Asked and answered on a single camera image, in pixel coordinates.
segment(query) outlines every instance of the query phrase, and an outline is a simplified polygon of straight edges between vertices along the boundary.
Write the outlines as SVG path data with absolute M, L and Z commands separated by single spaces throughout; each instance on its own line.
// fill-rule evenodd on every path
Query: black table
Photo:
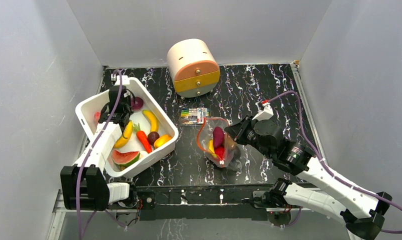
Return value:
M 110 88 L 113 69 L 104 71 L 100 91 Z M 272 161 L 251 146 L 240 146 L 236 169 L 219 168 L 207 160 L 197 146 L 197 133 L 201 126 L 179 124 L 182 108 L 206 107 L 212 117 L 221 117 L 237 123 L 245 115 L 258 112 L 256 103 L 270 99 L 287 90 L 298 92 L 290 64 L 222 65 L 220 80 L 212 93 L 181 99 L 175 93 L 171 76 L 166 67 L 127 68 L 123 75 L 138 78 L 150 94 L 176 124 L 179 138 L 175 150 L 133 179 L 137 187 L 152 186 L 205 186 L 273 184 L 278 178 L 300 182 L 294 176 L 274 167 Z M 284 135 L 293 141 L 305 143 L 300 134 L 295 97 L 286 96 L 272 103 L 273 119 L 284 127 Z M 307 116 L 303 112 L 306 134 L 314 140 Z M 109 182 L 119 179 L 109 178 Z

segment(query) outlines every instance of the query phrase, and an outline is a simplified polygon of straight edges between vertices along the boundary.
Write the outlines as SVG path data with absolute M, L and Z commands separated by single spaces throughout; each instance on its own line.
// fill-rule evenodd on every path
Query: clear plastic bag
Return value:
M 228 120 L 221 117 L 210 117 L 204 118 L 204 123 L 196 136 L 196 143 L 198 147 L 204 152 L 204 156 L 210 161 L 215 163 L 219 168 L 225 168 L 229 165 L 231 160 L 234 158 L 234 152 L 237 144 L 229 137 L 229 135 L 224 133 L 224 154 L 223 158 L 214 154 L 210 151 L 209 144 L 210 140 L 213 139 L 213 130 L 215 127 L 220 127 L 225 129 L 229 126 Z

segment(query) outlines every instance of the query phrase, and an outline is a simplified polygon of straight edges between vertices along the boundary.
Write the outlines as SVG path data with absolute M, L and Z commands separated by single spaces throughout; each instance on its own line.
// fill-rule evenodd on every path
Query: orange carrot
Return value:
M 136 124 L 133 125 L 133 131 L 136 132 L 136 137 L 139 140 L 139 142 L 143 145 L 143 148 L 145 148 L 145 151 L 147 153 L 151 153 L 152 152 L 151 145 L 148 142 L 148 138 L 145 132 L 141 131 L 141 126 L 139 125 L 139 123 L 137 125 Z

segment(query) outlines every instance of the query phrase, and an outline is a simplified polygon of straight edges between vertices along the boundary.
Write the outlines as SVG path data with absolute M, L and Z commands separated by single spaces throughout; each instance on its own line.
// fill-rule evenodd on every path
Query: cylindrical storage box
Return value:
M 202 40 L 187 39 L 173 45 L 167 64 L 174 89 L 182 97 L 206 94 L 219 82 L 219 65 Z

